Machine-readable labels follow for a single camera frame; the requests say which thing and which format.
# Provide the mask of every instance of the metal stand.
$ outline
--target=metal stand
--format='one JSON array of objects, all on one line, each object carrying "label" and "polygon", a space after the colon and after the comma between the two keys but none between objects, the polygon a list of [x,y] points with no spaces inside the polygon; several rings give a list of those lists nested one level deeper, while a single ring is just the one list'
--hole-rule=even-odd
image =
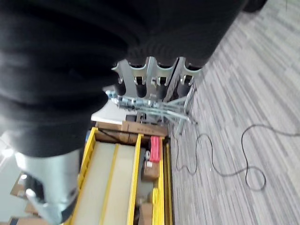
[{"label": "metal stand", "polygon": [[138,111],[149,116],[154,116],[151,118],[151,122],[158,122],[161,120],[165,123],[165,119],[168,119],[178,126],[176,133],[180,134],[182,130],[183,123],[188,121],[190,123],[195,123],[193,119],[190,119],[187,114],[187,106],[193,94],[193,88],[190,89],[189,93],[185,97],[178,98],[171,102],[157,102],[153,100],[145,100],[141,98],[133,98],[126,96],[118,96],[115,91],[108,90],[106,92],[108,98],[113,101],[119,108],[127,109],[129,111]]}]

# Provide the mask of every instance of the wire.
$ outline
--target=wire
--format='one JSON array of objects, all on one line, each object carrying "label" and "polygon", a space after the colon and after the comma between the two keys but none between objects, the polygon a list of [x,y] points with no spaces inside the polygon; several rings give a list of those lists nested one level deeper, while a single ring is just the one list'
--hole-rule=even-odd
[{"label": "wire", "polygon": [[130,139],[130,134],[128,134],[127,142],[123,142],[123,141],[121,141],[119,138],[116,138],[115,136],[110,135],[110,134],[106,133],[105,131],[103,131],[103,130],[101,130],[101,129],[100,129],[99,131],[100,131],[101,133],[103,133],[104,135],[106,135],[106,136],[108,136],[108,137],[114,139],[117,143],[120,143],[120,144],[128,144],[129,139]]},{"label": "wire", "polygon": [[[242,149],[242,152],[243,152],[243,155],[244,155],[244,158],[245,158],[245,161],[246,161],[246,167],[236,171],[236,172],[233,172],[233,173],[228,173],[228,174],[225,174],[225,173],[222,173],[220,172],[216,167],[215,167],[215,164],[214,164],[214,159],[213,159],[213,146],[212,146],[212,141],[211,141],[211,138],[208,134],[206,133],[201,133],[198,135],[197,139],[196,139],[196,147],[195,147],[195,158],[196,158],[196,169],[195,171],[191,172],[190,169],[188,168],[187,165],[183,165],[181,168],[178,168],[178,155],[179,155],[179,145],[178,145],[178,140],[175,138],[175,135],[174,135],[174,130],[173,130],[173,137],[174,139],[176,140],[177,142],[177,157],[176,157],[176,169],[177,171],[181,171],[182,169],[186,168],[188,173],[191,174],[191,175],[195,175],[196,172],[197,172],[197,168],[198,168],[198,159],[197,159],[197,144],[199,143],[198,141],[203,137],[207,137],[207,139],[209,140],[210,142],[210,147],[211,147],[211,163],[212,163],[212,166],[213,166],[213,169],[216,171],[216,173],[218,175],[220,175],[221,177],[232,177],[232,176],[236,176],[238,174],[240,174],[241,172],[243,171],[246,171],[246,174],[245,174],[245,183],[246,185],[248,186],[248,188],[252,191],[263,191],[267,185],[267,179],[266,179],[266,176],[264,174],[264,172],[258,168],[257,166],[253,166],[253,165],[249,165],[249,162],[248,162],[248,158],[246,156],[246,153],[245,153],[245,149],[244,149],[244,143],[243,143],[243,140],[244,140],[244,136],[245,134],[247,133],[247,131],[249,131],[250,129],[252,128],[256,128],[256,127],[261,127],[261,128],[265,128],[265,129],[268,129],[270,131],[272,131],[273,133],[276,133],[276,134],[279,134],[279,135],[283,135],[283,136],[287,136],[287,137],[300,137],[300,134],[298,133],[295,133],[295,134],[291,134],[291,133],[287,133],[287,132],[283,132],[283,131],[280,131],[280,130],[277,130],[271,126],[268,126],[268,125],[264,125],[264,124],[253,124],[249,127],[247,127],[244,132],[242,133],[242,136],[241,136],[241,139],[240,139],[240,143],[241,143],[241,149]],[[260,188],[253,188],[249,185],[248,181],[247,181],[247,177],[248,177],[248,171],[250,169],[253,169],[253,170],[257,170],[258,172],[261,173],[262,177],[263,177],[263,185],[260,187]]]}]

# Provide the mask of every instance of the gray carpet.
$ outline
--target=gray carpet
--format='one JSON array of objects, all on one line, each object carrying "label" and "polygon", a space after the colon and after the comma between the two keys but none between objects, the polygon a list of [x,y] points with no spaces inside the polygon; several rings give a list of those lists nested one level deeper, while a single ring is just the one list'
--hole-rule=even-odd
[{"label": "gray carpet", "polygon": [[[184,126],[178,167],[195,170],[197,133],[213,141],[216,167],[231,173],[245,167],[240,138],[253,123],[300,132],[300,1],[269,0],[256,15],[240,14],[196,79],[191,115],[198,127]],[[197,148],[194,176],[176,169],[172,141],[176,225],[300,224],[300,138],[254,128],[244,140],[250,165],[267,178],[262,192],[245,184],[245,173],[222,178],[214,172],[205,137]],[[249,171],[249,184],[263,178]]]}]

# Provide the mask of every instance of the cardboard box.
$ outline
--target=cardboard box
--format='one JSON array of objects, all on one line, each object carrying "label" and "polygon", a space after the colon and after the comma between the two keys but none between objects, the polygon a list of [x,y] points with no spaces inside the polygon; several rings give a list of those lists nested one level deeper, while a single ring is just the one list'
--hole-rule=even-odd
[{"label": "cardboard box", "polygon": [[13,195],[13,196],[22,198],[22,199],[27,199],[26,193],[25,193],[25,190],[24,190],[24,185],[23,185],[24,180],[21,179],[21,175],[22,175],[22,173],[17,178],[13,188],[11,189],[10,194]]},{"label": "cardboard box", "polygon": [[145,161],[142,167],[142,180],[155,181],[159,178],[159,163]]},{"label": "cardboard box", "polygon": [[151,124],[142,124],[130,121],[122,122],[122,131],[145,134],[145,135],[155,135],[155,136],[168,136],[168,128],[151,125]]},{"label": "cardboard box", "polygon": [[152,225],[152,203],[143,203],[140,206],[140,219],[138,225]]},{"label": "cardboard box", "polygon": [[8,225],[49,225],[41,218],[11,218]]},{"label": "cardboard box", "polygon": [[25,212],[27,213],[31,213],[35,216],[38,215],[38,211],[33,207],[33,205],[29,202],[27,203],[26,207],[25,207]]}]

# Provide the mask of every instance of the black sleeve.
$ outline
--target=black sleeve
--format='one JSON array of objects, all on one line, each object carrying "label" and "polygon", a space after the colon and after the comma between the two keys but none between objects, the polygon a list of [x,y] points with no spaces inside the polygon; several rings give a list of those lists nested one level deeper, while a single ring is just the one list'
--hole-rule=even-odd
[{"label": "black sleeve", "polygon": [[0,1],[0,123],[13,147],[47,157],[84,145],[124,58],[202,66],[246,0]]}]

